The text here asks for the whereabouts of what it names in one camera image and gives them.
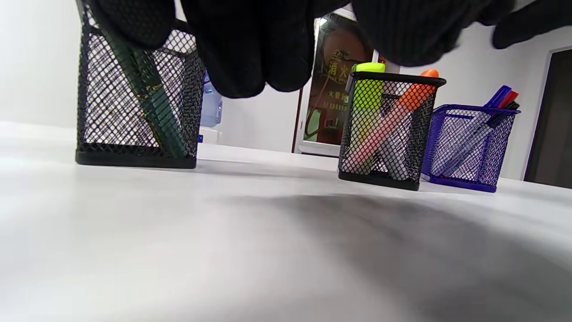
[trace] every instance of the black glove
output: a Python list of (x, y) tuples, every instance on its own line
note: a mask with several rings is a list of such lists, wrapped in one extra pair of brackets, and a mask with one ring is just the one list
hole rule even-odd
[[(170, 35), (173, 0), (89, 0), (96, 21), (119, 39), (157, 49)], [(214, 87), (232, 98), (268, 83), (296, 91), (309, 80), (313, 20), (348, 0), (181, 0)]]
[(114, 38), (140, 49), (157, 49), (171, 34), (173, 0), (87, 0), (96, 22)]
[(497, 24), (492, 45), (504, 49), (551, 30), (572, 25), (571, 0), (537, 0)]
[(493, 25), (515, 0), (353, 0), (353, 12), (374, 48), (401, 66), (422, 66), (452, 51), (475, 21)]

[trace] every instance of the green pen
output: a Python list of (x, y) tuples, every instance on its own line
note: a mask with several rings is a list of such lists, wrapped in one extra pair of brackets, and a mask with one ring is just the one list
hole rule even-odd
[(173, 158), (183, 158), (188, 154), (185, 143), (151, 52), (132, 49), (114, 40), (103, 29), (101, 31), (125, 73), (160, 148)]

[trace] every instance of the dark door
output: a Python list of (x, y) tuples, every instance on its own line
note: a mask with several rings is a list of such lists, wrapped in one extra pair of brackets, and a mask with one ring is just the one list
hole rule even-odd
[(572, 188), (572, 50), (550, 60), (525, 181)]

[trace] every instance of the mesh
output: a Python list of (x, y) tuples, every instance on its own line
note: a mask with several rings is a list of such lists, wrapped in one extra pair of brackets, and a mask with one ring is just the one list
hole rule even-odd
[[(461, 105), (439, 108), (431, 123), (423, 173), (430, 178), (496, 187), (516, 113)], [(485, 125), (499, 115), (504, 117), (494, 128)]]
[(173, 30), (162, 48), (139, 50), (101, 30), (88, 5), (82, 21), (77, 152), (195, 159), (204, 66), (194, 37)]
[[(415, 83), (419, 79), (424, 84)], [(435, 94), (443, 84), (439, 78), (354, 73), (340, 172), (381, 185), (388, 183), (382, 179), (419, 183)]]

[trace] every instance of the orange marker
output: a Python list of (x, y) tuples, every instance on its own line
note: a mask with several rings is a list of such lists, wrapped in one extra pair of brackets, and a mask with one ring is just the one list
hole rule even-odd
[[(421, 74), (424, 77), (439, 77), (435, 69), (426, 70)], [(350, 154), (347, 164), (352, 168), (361, 169), (359, 174), (369, 174), (371, 169), (364, 167), (367, 160), (379, 149), (385, 140), (391, 136), (403, 119), (410, 112), (416, 111), (435, 91), (437, 87), (423, 84), (412, 84), (404, 95), (397, 101), (395, 108), (383, 118), (378, 127), (362, 141), (354, 153)]]

